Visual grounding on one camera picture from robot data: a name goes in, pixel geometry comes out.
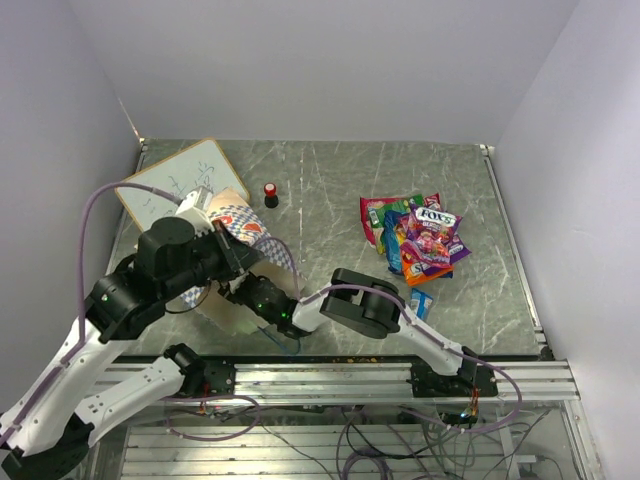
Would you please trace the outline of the checkered paper bag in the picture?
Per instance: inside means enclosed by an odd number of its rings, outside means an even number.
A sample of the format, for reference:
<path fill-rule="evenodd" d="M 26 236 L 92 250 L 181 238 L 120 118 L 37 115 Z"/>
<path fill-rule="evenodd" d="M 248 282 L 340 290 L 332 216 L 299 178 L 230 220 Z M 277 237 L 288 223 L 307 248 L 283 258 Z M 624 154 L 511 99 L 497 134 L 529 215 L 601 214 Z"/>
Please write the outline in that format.
<path fill-rule="evenodd" d="M 236 239 L 261 251 L 263 259 L 239 278 L 214 285 L 210 293 L 205 288 L 194 287 L 185 292 L 182 299 L 230 336 L 265 331 L 266 320 L 250 308 L 232 303 L 231 299 L 245 295 L 250 284 L 260 277 L 273 282 L 286 296 L 299 299 L 305 280 L 297 271 L 288 246 L 270 234 L 257 213 L 237 192 L 226 188 L 213 195 L 207 211 L 212 226 L 214 220 L 221 220 Z"/>

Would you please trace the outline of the green snack bag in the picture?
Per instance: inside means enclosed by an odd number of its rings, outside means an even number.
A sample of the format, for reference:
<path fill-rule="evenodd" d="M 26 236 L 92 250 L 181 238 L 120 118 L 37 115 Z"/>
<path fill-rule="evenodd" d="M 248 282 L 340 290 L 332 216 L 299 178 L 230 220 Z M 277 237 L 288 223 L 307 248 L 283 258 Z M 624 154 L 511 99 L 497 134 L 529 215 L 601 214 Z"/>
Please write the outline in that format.
<path fill-rule="evenodd" d="M 393 211 L 401 214 L 407 213 L 410 210 L 410 204 L 412 203 L 411 197 L 394 198 L 394 199 L 378 199 L 372 201 L 367 207 L 367 214 L 370 224 L 374 228 L 380 227 L 387 212 Z"/>

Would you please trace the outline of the blue Slendy snack bag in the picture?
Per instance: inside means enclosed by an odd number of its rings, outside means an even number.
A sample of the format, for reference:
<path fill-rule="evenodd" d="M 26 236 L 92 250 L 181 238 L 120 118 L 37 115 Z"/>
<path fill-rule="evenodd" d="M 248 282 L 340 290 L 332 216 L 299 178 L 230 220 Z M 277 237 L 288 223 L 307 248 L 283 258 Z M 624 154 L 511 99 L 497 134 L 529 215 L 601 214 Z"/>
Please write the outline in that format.
<path fill-rule="evenodd" d="M 383 219 L 381 242 L 388 262 L 388 269 L 395 275 L 403 274 L 403 261 L 406 252 L 402 249 L 405 243 L 409 214 L 395 210 L 386 211 Z"/>

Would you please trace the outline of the blue M&M's packet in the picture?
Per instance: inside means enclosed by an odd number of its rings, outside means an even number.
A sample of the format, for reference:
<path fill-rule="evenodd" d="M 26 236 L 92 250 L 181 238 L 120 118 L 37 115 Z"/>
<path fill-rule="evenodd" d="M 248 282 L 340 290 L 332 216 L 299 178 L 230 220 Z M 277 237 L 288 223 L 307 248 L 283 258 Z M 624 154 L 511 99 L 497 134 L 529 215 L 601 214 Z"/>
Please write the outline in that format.
<path fill-rule="evenodd" d="M 417 288 L 411 290 L 410 308 L 419 319 L 427 320 L 432 304 L 433 298 L 429 294 Z"/>

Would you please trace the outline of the purple Fox's berries bag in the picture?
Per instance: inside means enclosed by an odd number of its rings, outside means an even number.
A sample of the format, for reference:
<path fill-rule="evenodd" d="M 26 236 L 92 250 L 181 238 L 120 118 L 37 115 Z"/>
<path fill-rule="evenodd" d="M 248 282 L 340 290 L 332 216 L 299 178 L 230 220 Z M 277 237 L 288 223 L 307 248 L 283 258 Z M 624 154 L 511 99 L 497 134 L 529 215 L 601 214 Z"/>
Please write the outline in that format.
<path fill-rule="evenodd" d="M 461 216 L 446 211 L 412 205 L 400 251 L 429 267 L 448 267 L 451 262 L 449 243 L 461 221 Z"/>

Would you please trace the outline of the red snack bag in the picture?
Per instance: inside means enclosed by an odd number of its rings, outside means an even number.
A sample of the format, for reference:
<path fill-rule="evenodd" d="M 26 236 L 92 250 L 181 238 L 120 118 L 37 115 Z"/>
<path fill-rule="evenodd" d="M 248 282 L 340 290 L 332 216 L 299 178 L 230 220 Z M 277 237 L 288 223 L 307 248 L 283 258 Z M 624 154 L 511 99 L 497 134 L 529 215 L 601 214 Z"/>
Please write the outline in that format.
<path fill-rule="evenodd" d="M 413 204 L 430 205 L 433 203 L 441 203 L 439 193 L 427 196 L 416 194 L 410 197 L 361 197 L 359 199 L 360 219 L 366 239 L 379 254 L 383 253 L 385 247 L 382 245 L 381 237 L 384 230 L 385 214 L 388 211 L 404 214 L 409 212 L 410 206 Z"/>

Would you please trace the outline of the purple snack packet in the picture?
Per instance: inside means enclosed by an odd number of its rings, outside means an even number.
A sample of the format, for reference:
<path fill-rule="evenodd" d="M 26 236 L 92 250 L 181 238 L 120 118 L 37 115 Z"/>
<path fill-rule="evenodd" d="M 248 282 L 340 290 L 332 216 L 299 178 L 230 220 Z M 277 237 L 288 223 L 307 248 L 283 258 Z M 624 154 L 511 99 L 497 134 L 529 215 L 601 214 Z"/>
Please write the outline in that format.
<path fill-rule="evenodd" d="M 403 260 L 425 271 L 452 267 L 470 255 L 471 251 L 457 234 L 450 241 L 443 242 L 422 232 L 415 240 L 407 238 L 400 245 L 400 253 Z"/>

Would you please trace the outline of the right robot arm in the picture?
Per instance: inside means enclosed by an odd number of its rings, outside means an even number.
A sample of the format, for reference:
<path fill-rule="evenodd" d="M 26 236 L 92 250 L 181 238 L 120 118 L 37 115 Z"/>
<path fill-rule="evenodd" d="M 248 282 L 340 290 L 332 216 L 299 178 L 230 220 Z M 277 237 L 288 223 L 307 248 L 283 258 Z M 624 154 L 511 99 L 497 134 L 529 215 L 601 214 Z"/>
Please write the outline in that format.
<path fill-rule="evenodd" d="M 372 339 L 393 335 L 430 367 L 448 393 L 463 395 L 475 386 L 476 356 L 432 329 L 386 281 L 339 268 L 321 290 L 296 300 L 267 277 L 249 273 L 237 287 L 219 292 L 293 340 L 329 321 Z"/>

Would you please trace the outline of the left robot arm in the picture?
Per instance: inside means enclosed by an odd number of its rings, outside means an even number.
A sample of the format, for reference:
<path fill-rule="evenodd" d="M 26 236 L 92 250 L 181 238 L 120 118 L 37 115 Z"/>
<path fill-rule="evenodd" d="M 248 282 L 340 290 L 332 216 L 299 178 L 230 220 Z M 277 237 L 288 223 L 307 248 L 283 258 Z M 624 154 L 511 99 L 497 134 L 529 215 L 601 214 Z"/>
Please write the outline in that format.
<path fill-rule="evenodd" d="M 165 217 L 138 239 L 136 253 L 97 281 L 38 382 L 1 417 L 2 468 L 11 479 L 61 479 L 106 433 L 166 397 L 192 397 L 207 383 L 206 364 L 185 344 L 93 397 L 97 377 L 193 287 L 241 277 L 262 257 L 216 221 L 204 232 Z"/>

